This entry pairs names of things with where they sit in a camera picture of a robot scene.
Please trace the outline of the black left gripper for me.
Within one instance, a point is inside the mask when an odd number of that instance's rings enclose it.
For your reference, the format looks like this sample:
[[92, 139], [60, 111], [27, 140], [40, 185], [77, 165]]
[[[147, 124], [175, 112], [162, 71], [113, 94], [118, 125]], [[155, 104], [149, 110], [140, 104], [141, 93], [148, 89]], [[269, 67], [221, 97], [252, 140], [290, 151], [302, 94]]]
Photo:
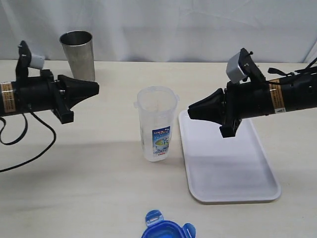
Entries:
[[54, 79], [49, 69], [39, 76], [26, 76], [13, 83], [15, 114], [52, 111], [61, 123], [74, 122], [71, 110], [78, 103], [99, 94], [100, 86], [94, 81], [79, 80], [65, 75]]

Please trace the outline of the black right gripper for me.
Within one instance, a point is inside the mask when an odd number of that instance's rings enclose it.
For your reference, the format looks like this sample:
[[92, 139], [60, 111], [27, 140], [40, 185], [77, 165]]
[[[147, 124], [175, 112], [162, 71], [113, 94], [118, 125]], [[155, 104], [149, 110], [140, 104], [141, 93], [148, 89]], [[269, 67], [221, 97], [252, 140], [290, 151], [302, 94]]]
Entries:
[[[223, 102], [224, 115], [216, 109]], [[252, 82], [234, 84], [228, 82], [225, 88], [218, 88], [208, 97], [191, 104], [187, 110], [190, 119], [221, 124], [223, 138], [236, 136], [243, 119], [268, 116], [271, 114], [271, 96], [265, 83]]]

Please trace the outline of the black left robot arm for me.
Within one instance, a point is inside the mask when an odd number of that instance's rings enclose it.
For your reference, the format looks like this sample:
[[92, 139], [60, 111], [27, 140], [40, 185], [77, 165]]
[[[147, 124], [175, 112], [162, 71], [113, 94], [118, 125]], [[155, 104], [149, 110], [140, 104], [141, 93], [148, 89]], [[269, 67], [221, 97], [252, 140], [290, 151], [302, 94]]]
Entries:
[[49, 69], [39, 76], [26, 76], [0, 84], [0, 115], [11, 116], [29, 111], [52, 111], [61, 124], [74, 122], [71, 110], [78, 103], [99, 93], [100, 86], [93, 81], [58, 75], [54, 79]]

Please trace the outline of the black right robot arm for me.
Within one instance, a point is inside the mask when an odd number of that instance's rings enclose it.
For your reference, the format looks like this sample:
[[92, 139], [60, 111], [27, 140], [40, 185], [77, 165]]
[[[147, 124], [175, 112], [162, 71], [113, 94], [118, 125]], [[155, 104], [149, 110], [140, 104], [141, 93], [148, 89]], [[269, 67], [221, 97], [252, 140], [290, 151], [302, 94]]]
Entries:
[[317, 106], [317, 75], [264, 82], [227, 83], [189, 106], [190, 119], [215, 122], [222, 137], [234, 137], [243, 119], [311, 109]]

